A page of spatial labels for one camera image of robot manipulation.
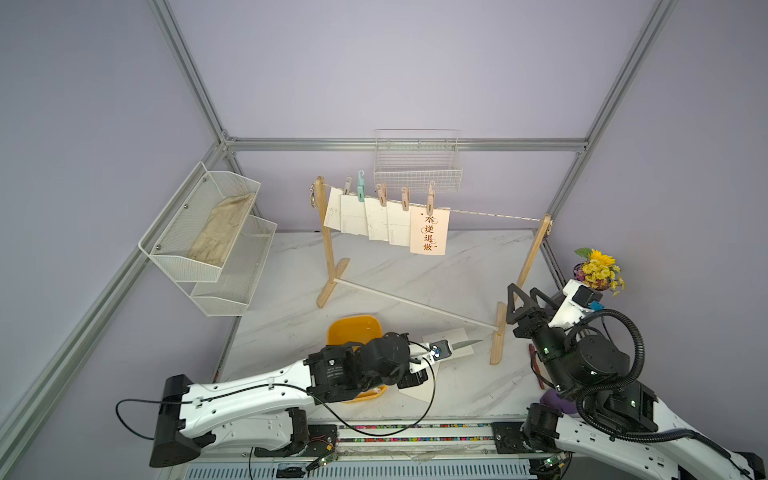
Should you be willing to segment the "pink chinese text postcard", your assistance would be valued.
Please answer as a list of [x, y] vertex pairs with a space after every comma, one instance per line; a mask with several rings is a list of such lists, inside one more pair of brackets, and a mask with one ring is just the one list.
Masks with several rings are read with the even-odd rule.
[[449, 209], [410, 207], [410, 252], [418, 255], [443, 256], [447, 249], [450, 223]]

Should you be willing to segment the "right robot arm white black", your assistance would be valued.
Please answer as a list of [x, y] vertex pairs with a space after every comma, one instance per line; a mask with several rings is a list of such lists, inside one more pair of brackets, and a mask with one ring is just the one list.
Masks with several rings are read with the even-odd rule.
[[735, 452], [692, 427], [640, 380], [642, 334], [625, 314], [597, 308], [601, 293], [571, 280], [555, 299], [507, 288], [506, 322], [529, 340], [556, 396], [573, 415], [528, 408], [521, 435], [534, 450], [579, 454], [641, 479], [764, 479], [763, 459]]

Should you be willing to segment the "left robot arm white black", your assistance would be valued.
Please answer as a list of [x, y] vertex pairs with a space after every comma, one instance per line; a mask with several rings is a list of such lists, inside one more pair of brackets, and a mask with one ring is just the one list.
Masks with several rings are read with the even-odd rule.
[[197, 459], [235, 441], [270, 456], [292, 456], [310, 441], [307, 413], [354, 400], [378, 387], [408, 389], [434, 377], [437, 363], [465, 353], [471, 340], [419, 344], [403, 333], [366, 343], [327, 345], [272, 372], [199, 384], [184, 374], [166, 379], [149, 465], [162, 469]]

